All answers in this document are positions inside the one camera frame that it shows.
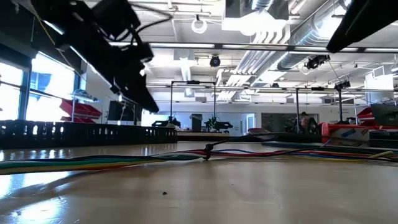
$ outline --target black fence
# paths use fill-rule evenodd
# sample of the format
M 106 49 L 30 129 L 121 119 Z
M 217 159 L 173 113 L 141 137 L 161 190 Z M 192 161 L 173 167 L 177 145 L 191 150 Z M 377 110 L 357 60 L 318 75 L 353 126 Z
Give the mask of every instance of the black fence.
M 177 132 L 170 128 L 24 120 L 0 121 L 1 149 L 175 142 L 177 142 Z

